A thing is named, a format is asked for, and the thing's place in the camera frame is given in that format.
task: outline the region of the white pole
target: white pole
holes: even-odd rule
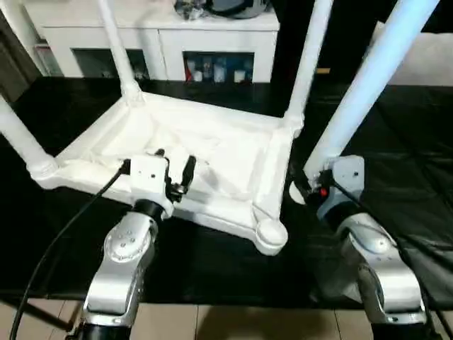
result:
[[[0,132],[27,164],[33,179],[45,178],[57,170],[55,159],[46,154],[3,96],[0,96]]]
[[[122,44],[110,2],[109,0],[98,0],[98,6],[104,22],[104,28],[110,42],[110,50],[112,51],[113,61],[115,62],[118,76],[120,76],[122,95],[126,98],[130,105],[140,104],[143,101],[142,92],[138,83],[134,79],[129,57],[127,56],[124,45]]]
[[[439,1],[398,0],[305,164],[304,172],[312,186],[328,160],[340,156]]]
[[[292,88],[291,99],[285,113],[287,124],[297,126],[297,135],[304,124],[304,109],[309,97],[311,83],[318,65],[319,54],[328,27],[333,0],[315,0],[304,49],[300,57],[297,76]]]

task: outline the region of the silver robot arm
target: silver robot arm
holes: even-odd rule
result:
[[[421,336],[427,315],[420,284],[401,259],[395,240],[356,204],[364,188],[363,158],[341,157],[341,153],[439,1],[398,0],[304,165],[304,178],[295,182],[318,219],[335,230],[353,275],[348,274],[350,285],[344,278],[333,284],[363,302],[375,337],[398,334],[402,339],[425,339]]]
[[[88,289],[81,324],[67,339],[130,337],[159,227],[172,216],[173,203],[187,193],[195,158],[189,157],[181,184],[171,183],[168,166],[163,150],[131,159],[134,205],[105,237],[103,260]]]

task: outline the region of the black mat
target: black mat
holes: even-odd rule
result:
[[[213,86],[147,82],[147,91],[265,113],[278,101],[266,85]],[[346,90],[315,84],[305,128],[292,150],[291,171],[300,171]],[[16,103],[17,113],[55,155],[119,96],[113,80],[40,79]],[[389,87],[351,140],[345,154],[366,162],[364,201],[398,232],[410,234],[453,261],[453,89]],[[43,191],[21,160],[0,140],[2,152],[2,261],[0,294],[17,295],[52,235],[89,198],[68,188]],[[33,294],[79,298],[86,294],[101,259],[106,232],[126,205],[99,200],[74,225],[47,261]],[[282,221],[289,241],[266,257],[251,242],[178,219],[160,230],[158,254],[148,270],[147,302],[209,303],[278,307],[357,307],[320,287],[339,263],[336,241],[311,211],[285,192]],[[452,275],[406,244],[416,270],[443,307],[453,306]]]

